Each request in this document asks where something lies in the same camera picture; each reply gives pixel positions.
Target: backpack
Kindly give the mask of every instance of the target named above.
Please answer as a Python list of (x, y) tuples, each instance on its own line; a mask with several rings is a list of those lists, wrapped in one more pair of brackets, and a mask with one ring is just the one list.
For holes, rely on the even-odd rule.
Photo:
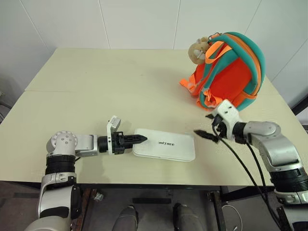
[(197, 105), (213, 110), (228, 99), (239, 111), (257, 97), (265, 76), (265, 59), (260, 48), (237, 32), (209, 37), (205, 63), (198, 65), (189, 80), (182, 79)]

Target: floor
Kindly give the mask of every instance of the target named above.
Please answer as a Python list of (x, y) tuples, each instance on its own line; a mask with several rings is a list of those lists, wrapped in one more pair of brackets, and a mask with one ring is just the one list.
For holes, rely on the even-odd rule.
[[(172, 207), (175, 203), (189, 205), (199, 216), (207, 231), (218, 230), (212, 202), (197, 190), (147, 190), (147, 189), (104, 189), (100, 202), (91, 200), (83, 231), (110, 231), (121, 210), (132, 204), (132, 198), (170, 198), (172, 203), (135, 204), (139, 213), (138, 231), (173, 231)], [(273, 207), (278, 206), (273, 194), (270, 195)], [(23, 231), (36, 219), (38, 190), (0, 181), (0, 230)], [(253, 197), (229, 203), (237, 208), (243, 230), (276, 231), (275, 223), (260, 197)], [(228, 231), (233, 231), (240, 220), (229, 207), (223, 209)]]

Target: beige table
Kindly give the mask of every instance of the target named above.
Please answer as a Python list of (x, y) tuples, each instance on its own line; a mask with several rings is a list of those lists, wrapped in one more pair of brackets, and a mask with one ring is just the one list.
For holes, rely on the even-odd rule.
[[(58, 49), (0, 125), (0, 180), (40, 182), (45, 145), (52, 134), (70, 130), (106, 135), (106, 123), (112, 115), (122, 119), (119, 130), (125, 134), (136, 128), (211, 131), (206, 111), (198, 108), (195, 99), (178, 84), (193, 69), (186, 51)], [(267, 79), (257, 100), (240, 115), (244, 121), (278, 123), (308, 167), (308, 135)], [(246, 146), (230, 144), (261, 184)], [(132, 152), (81, 158), (76, 163), (77, 182), (252, 184), (222, 144), (195, 136), (195, 147), (196, 159), (189, 163), (136, 157)], [(267, 172), (265, 177), (271, 185)]]

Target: white box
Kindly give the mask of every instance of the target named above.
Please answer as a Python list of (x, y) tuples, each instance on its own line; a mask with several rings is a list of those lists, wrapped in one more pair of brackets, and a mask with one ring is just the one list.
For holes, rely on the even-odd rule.
[(148, 140), (133, 145), (136, 156), (189, 162), (195, 159), (194, 139), (191, 135), (155, 131), (144, 128), (135, 130)]

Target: white tiled wall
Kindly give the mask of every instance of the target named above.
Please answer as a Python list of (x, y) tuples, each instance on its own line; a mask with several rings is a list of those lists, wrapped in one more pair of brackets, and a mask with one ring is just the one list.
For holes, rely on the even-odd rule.
[(0, 90), (14, 103), (57, 47), (187, 49), (237, 31), (293, 106), (308, 93), (307, 13), (307, 0), (0, 0)]

